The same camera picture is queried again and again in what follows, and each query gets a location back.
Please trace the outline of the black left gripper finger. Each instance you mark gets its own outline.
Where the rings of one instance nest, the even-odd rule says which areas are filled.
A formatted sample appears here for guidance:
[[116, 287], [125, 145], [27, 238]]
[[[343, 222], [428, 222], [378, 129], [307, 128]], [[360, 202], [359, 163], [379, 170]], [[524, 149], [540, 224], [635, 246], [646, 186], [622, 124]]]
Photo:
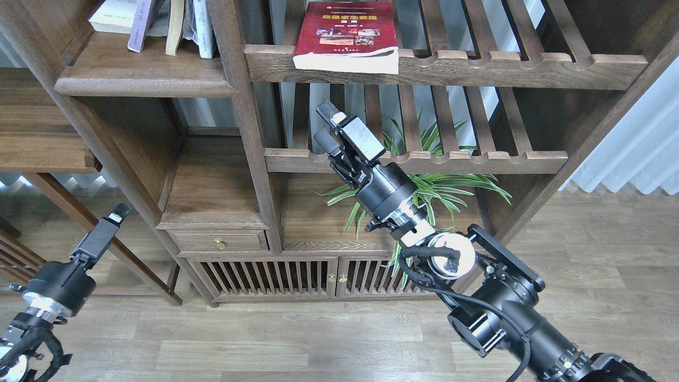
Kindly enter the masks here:
[[119, 202], [108, 214], [108, 220], [111, 223], [122, 223], [128, 217], [132, 208], [125, 203]]

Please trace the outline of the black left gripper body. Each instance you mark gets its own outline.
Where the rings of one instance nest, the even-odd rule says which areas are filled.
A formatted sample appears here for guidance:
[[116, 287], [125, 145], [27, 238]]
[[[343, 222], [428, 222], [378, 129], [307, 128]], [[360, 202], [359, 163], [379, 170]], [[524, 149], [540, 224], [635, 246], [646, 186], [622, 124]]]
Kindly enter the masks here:
[[102, 218], [75, 247], [68, 263], [50, 261], [29, 281], [24, 300], [28, 314], [40, 318], [74, 317], [95, 289], [87, 275], [107, 251], [122, 218]]

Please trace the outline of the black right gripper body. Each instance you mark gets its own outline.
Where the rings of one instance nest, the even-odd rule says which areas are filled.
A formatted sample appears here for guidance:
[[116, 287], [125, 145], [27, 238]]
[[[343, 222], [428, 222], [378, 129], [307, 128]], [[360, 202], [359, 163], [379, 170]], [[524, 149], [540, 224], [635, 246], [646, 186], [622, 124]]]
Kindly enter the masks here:
[[380, 163], [386, 150], [361, 119], [331, 117], [329, 124], [339, 138], [328, 137], [330, 167], [356, 192], [373, 222], [410, 223], [417, 215], [414, 182], [396, 163]]

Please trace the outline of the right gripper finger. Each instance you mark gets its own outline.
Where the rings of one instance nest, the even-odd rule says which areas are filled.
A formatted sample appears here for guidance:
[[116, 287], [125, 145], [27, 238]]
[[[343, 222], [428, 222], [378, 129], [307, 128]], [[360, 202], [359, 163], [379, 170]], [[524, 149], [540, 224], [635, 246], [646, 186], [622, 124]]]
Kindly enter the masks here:
[[337, 140], [326, 130], [320, 130], [314, 134], [316, 142], [325, 150], [330, 157], [335, 157], [340, 154], [340, 145]]
[[323, 101], [316, 106], [316, 113], [329, 124], [329, 126], [338, 130], [346, 124], [349, 118], [343, 111], [340, 111], [331, 101]]

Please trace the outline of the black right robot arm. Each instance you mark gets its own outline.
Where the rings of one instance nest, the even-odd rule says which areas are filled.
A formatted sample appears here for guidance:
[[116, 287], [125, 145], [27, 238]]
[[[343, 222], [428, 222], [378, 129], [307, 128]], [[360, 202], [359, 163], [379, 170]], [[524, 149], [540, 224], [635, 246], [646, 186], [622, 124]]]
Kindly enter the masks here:
[[414, 203], [416, 186], [396, 163], [380, 163], [384, 146], [357, 117], [330, 101], [316, 112], [333, 129], [315, 134], [330, 166], [356, 193], [371, 221], [401, 245], [398, 265], [421, 290], [436, 293], [448, 321], [479, 356], [507, 350], [520, 364], [514, 381], [530, 370], [538, 381], [650, 381], [650, 375], [613, 353], [589, 357], [535, 306], [543, 279], [478, 225], [466, 234], [438, 233]]

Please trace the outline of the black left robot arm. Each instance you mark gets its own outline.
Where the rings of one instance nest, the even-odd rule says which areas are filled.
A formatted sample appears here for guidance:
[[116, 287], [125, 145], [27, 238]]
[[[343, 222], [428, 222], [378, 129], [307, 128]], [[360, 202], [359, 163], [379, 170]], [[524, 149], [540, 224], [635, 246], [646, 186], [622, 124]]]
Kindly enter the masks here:
[[45, 263], [27, 285], [10, 284], [28, 304], [2, 334], [2, 381], [48, 381], [70, 363], [55, 325], [75, 317], [95, 289], [87, 275], [111, 245], [131, 207], [118, 203], [75, 247], [68, 263]]

